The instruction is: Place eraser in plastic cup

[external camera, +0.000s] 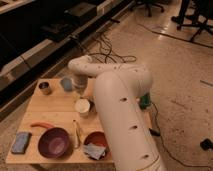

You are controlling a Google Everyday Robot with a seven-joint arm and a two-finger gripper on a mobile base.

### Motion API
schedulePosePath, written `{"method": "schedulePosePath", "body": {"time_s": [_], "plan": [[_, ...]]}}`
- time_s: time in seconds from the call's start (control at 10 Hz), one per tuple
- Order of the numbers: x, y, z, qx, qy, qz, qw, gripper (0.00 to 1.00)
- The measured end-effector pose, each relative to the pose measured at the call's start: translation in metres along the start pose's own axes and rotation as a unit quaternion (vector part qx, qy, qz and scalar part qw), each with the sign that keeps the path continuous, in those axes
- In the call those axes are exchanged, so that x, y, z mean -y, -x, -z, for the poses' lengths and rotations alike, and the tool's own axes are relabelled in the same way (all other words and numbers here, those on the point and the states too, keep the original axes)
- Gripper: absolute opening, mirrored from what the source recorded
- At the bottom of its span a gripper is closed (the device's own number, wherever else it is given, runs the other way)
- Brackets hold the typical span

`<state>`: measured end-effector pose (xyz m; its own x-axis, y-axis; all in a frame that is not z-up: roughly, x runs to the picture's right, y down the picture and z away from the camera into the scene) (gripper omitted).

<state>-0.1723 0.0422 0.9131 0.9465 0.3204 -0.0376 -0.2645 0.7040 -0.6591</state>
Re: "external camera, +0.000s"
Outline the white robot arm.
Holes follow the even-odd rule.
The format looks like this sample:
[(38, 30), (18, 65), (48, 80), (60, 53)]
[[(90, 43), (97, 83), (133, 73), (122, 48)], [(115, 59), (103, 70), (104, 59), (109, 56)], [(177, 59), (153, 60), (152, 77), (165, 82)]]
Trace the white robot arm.
[(93, 99), (117, 171), (167, 171), (137, 99), (153, 79), (144, 65), (95, 63), (84, 55), (68, 62), (78, 88), (93, 77)]

